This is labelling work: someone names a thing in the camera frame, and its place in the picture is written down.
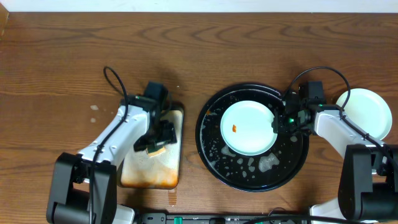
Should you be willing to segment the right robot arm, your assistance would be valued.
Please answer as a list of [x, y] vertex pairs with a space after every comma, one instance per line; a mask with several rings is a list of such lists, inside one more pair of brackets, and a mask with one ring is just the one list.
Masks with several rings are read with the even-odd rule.
[[374, 223], [397, 219], [397, 146], [365, 133], [343, 107], [328, 105], [320, 93], [281, 96], [275, 133], [314, 134], [343, 158], [336, 202], [313, 206], [306, 218], [323, 223]]

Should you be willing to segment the green and yellow sponge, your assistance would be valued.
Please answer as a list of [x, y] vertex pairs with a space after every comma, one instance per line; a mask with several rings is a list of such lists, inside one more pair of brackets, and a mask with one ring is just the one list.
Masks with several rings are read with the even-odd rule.
[[165, 147], [162, 147], [162, 148], [160, 148], [160, 149], [148, 149], [147, 150], [147, 155], [149, 156], [149, 157], [155, 157], [155, 156], [158, 156], [158, 155], [161, 155], [162, 153], [164, 153], [166, 151], [166, 148]]

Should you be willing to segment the light blue plate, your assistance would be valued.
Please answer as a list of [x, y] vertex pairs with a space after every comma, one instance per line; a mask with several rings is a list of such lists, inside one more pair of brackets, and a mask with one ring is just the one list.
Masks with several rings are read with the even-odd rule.
[[376, 139], [383, 140], [392, 128], [392, 113], [385, 100], [364, 88], [350, 91], [345, 106], [348, 118]]
[[226, 109], [220, 130], [226, 145], [238, 154], [256, 156], [276, 142], [272, 111], [256, 101], [239, 101]]

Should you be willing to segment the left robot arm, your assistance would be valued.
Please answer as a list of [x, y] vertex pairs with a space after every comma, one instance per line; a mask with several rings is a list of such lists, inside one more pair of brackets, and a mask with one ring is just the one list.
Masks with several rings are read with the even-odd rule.
[[55, 161], [46, 211], [48, 223], [132, 221], [134, 211], [117, 203], [118, 169], [131, 151], [157, 156], [175, 144], [175, 125], [164, 120], [169, 96], [125, 96], [119, 114], [78, 154]]

